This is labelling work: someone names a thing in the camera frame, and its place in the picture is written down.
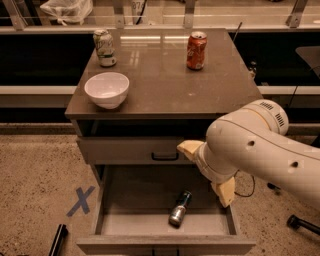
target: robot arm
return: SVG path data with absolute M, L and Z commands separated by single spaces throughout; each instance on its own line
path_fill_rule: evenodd
M 234 175 L 242 170 L 320 210 L 320 149 L 285 137 L 287 130 L 284 110 L 258 100 L 214 121 L 206 142 L 184 141 L 178 150 L 211 181 L 224 207 L 234 199 Z

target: closed drawer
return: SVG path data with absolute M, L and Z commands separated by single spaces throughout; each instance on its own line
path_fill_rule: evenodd
M 239 234 L 231 207 L 190 165 L 108 166 L 92 235 L 77 241 L 86 255 L 244 255 L 254 245 Z M 192 193 L 179 228 L 169 214 L 184 190 Z
M 78 146 L 87 164 L 190 164 L 177 151 L 179 137 L 79 138 Z

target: white plastic bag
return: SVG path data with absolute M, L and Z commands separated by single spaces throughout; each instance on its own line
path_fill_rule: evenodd
M 84 19 L 92 11 L 92 0 L 49 0 L 42 4 L 40 9 L 59 24 L 83 24 Z

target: desk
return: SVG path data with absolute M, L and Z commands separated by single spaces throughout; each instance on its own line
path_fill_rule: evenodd
M 239 255 L 255 244 L 239 236 L 232 207 L 219 204 L 208 180 L 176 150 L 185 139 L 204 139 L 219 116 L 261 98 L 228 33 L 202 31 L 208 44 L 200 71 L 186 67 L 191 30 L 111 31 L 118 61 L 110 68 L 93 52 L 66 111 L 100 185 L 92 236 L 77 242 L 87 255 Z M 128 97 L 113 110 L 91 103 L 83 90 L 109 71 L 130 80 Z M 183 188 L 194 203 L 175 229 L 168 214 Z

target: brown tabletop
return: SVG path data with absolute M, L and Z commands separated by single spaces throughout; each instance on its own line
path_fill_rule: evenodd
M 70 119 L 215 118 L 262 96 L 225 29 L 207 34 L 205 65 L 186 66 L 193 30 L 111 30 L 117 64 L 100 67 L 95 51 L 66 111 Z M 90 102 L 83 87 L 92 76 L 119 72 L 130 80 L 126 100 L 114 110 Z

